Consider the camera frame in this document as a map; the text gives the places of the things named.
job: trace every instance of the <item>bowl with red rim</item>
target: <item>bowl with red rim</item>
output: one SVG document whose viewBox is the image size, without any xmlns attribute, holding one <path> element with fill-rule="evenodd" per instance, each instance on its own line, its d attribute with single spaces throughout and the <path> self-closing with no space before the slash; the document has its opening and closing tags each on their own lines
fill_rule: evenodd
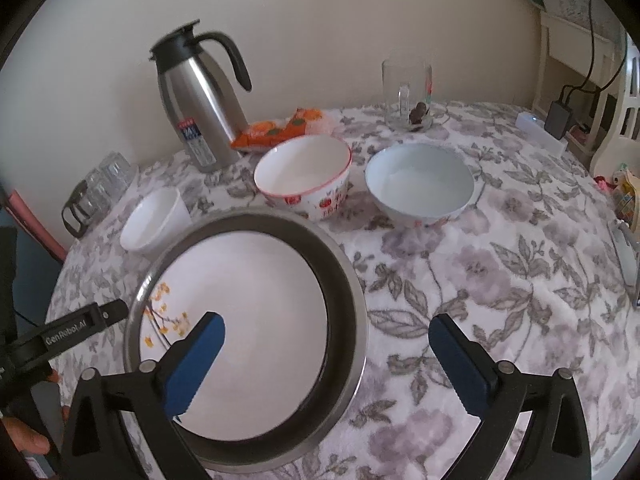
<svg viewBox="0 0 640 480">
<path fill-rule="evenodd" d="M 321 220 L 344 202 L 350 169 L 351 148 L 346 142 L 309 135 L 269 150 L 256 166 L 254 180 L 268 205 Z"/>
</svg>

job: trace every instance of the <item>power adapter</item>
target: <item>power adapter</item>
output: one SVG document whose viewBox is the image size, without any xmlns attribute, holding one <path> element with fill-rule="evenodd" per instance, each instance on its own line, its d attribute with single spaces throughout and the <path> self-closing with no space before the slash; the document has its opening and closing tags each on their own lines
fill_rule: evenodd
<svg viewBox="0 0 640 480">
<path fill-rule="evenodd" d="M 546 116 L 545 130 L 560 140 L 573 126 L 574 112 L 560 101 L 553 101 Z"/>
</svg>

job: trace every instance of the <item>plate with yellow flower pattern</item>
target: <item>plate with yellow flower pattern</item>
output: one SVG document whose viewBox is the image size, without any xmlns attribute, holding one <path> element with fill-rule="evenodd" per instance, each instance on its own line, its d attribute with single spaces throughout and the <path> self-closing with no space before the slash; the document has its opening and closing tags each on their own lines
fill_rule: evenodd
<svg viewBox="0 0 640 480">
<path fill-rule="evenodd" d="M 226 441 L 276 428 L 309 394 L 324 362 L 327 314 L 314 272 L 267 234 L 207 238 L 158 280 L 140 327 L 140 358 L 159 360 L 207 311 L 223 317 L 225 343 L 178 423 Z"/>
</svg>

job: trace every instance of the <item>white bowl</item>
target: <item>white bowl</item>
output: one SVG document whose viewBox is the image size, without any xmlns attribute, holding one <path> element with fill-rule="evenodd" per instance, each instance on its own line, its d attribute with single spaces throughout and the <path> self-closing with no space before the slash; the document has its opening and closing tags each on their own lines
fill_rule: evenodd
<svg viewBox="0 0 640 480">
<path fill-rule="evenodd" d="M 474 193 L 471 171 L 455 153 L 430 144 L 396 144 L 371 158 L 367 187 L 395 223 L 421 227 L 458 216 Z"/>
<path fill-rule="evenodd" d="M 133 210 L 120 234 L 120 245 L 153 260 L 189 227 L 191 216 L 180 190 L 161 187 Z"/>
<path fill-rule="evenodd" d="M 328 135 L 302 136 L 269 150 L 254 179 L 270 205 L 319 220 L 344 201 L 350 169 L 346 142 Z"/>
</svg>

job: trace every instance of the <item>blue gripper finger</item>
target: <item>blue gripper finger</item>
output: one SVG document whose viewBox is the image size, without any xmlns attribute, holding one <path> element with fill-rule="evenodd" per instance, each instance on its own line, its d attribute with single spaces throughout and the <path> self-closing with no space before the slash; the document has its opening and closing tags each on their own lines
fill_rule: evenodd
<svg viewBox="0 0 640 480">
<path fill-rule="evenodd" d="M 160 360 L 164 412 L 169 418 L 187 411 L 225 342 L 225 322 L 207 312 L 189 335 L 175 342 Z"/>
<path fill-rule="evenodd" d="M 466 412 L 482 418 L 498 385 L 489 354 L 469 341 L 448 314 L 431 319 L 429 345 Z"/>
</svg>

